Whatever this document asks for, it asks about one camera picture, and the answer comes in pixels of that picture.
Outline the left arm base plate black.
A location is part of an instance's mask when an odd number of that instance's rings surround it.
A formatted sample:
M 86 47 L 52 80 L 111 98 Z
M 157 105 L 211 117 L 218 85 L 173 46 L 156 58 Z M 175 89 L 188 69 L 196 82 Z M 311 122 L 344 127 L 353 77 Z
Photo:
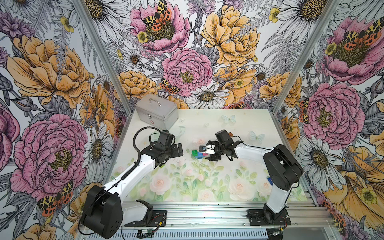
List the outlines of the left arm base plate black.
M 161 226 L 166 225 L 167 210 L 149 211 L 141 221 L 131 222 L 125 225 L 125 227 L 157 227 L 160 223 Z

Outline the light blue lego brick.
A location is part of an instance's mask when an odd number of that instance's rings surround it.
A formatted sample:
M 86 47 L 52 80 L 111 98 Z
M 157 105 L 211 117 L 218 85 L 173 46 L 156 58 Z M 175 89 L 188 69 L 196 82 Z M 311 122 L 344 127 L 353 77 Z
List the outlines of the light blue lego brick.
M 197 159 L 203 159 L 203 158 L 206 158 L 208 156 L 209 156 L 209 154 L 198 152 Z

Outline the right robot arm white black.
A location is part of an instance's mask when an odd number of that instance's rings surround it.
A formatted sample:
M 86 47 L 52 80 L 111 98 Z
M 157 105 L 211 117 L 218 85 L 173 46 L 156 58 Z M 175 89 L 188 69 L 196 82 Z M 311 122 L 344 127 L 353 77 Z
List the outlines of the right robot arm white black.
M 199 152 L 208 154 L 209 161 L 217 162 L 226 156 L 230 161 L 247 159 L 264 163 L 272 181 L 271 194 L 261 210 L 248 210 L 246 217 L 252 226 L 283 226 L 291 224 L 286 202 L 293 188 L 300 185 L 303 168 L 282 144 L 275 147 L 257 147 L 234 141 L 226 130 L 215 133 L 216 139 L 199 146 Z

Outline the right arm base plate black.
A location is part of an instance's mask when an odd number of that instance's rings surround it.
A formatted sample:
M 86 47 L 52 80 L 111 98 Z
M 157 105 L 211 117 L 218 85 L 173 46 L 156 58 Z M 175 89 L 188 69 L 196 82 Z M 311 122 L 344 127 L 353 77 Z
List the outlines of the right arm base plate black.
M 274 213 L 264 209 L 247 210 L 246 218 L 248 218 L 251 226 L 290 226 L 291 219 L 286 209 L 280 213 Z

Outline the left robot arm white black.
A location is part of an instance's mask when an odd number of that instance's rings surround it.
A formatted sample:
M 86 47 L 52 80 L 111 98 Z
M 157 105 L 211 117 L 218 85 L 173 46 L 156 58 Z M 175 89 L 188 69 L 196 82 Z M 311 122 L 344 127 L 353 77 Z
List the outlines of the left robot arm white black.
M 111 238 L 123 226 L 142 224 L 148 226 L 155 220 L 153 206 L 146 201 L 136 200 L 123 205 L 133 188 L 156 168 L 160 168 L 169 159 L 183 156 L 182 144 L 176 143 L 176 137 L 167 130 L 155 128 L 156 141 L 143 150 L 136 145 L 138 135 L 147 130 L 139 129 L 132 140 L 137 160 L 118 177 L 102 187 L 92 187 L 87 194 L 79 226 L 90 229 L 105 239 Z

